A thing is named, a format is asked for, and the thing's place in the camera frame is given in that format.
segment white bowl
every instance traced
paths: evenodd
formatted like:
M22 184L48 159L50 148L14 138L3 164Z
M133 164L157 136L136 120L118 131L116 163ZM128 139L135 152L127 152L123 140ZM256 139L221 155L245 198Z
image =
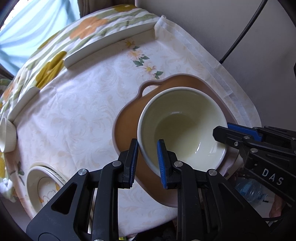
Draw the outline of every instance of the white bowl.
M15 126L6 118L0 122L0 150L10 152L15 149L17 141L17 131Z
M35 166L29 170L26 188L35 215L64 184L65 181L47 167Z
M139 147L145 162L158 176L159 139L164 139L167 150L193 169L217 169L226 153L226 146L213 138L217 126L227 127L227 122L208 95L188 87L167 89L143 109L137 130Z

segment white cloth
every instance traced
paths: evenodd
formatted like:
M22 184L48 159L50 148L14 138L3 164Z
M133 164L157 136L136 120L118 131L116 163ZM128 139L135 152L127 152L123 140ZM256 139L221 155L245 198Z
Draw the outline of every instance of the white cloth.
M240 125L261 125L254 105L236 81L178 25L161 18L154 29L133 36L129 42L132 45L123 40L108 46L65 70L22 110L14 121L17 148L6 158L20 159L25 176L37 161L70 178L81 168L93 171L117 160L112 143L114 120L139 86L155 78L156 71L160 79L177 73L203 79ZM136 66L132 48L149 58L143 66ZM16 189L23 194L22 203L30 213L25 189L17 176L11 178L19 184ZM137 182L130 190L119 190L120 236L153 228L176 215L176 208L157 203Z

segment curtain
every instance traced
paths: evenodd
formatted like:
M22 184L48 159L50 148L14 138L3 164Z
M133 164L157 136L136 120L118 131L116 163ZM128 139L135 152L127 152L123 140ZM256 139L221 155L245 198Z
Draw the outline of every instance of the curtain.
M119 5L119 4L135 4L135 0L77 0L80 17L84 17L92 12Z
M0 31L0 64L16 75L45 40L79 18L77 0L33 0Z

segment gray wall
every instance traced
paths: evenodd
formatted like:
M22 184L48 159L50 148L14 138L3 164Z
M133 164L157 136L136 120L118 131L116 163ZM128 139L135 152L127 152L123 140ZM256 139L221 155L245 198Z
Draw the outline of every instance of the gray wall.
M217 60L245 28L261 0L136 0L177 23ZM277 0L269 0L224 62L256 106L262 125L296 130L296 28Z

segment light blue curtain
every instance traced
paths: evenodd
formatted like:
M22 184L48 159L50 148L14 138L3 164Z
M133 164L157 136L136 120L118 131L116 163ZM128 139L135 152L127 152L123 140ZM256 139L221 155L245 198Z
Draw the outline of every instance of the light blue curtain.
M0 64L16 75L45 40L79 18L77 0L33 0L0 31Z

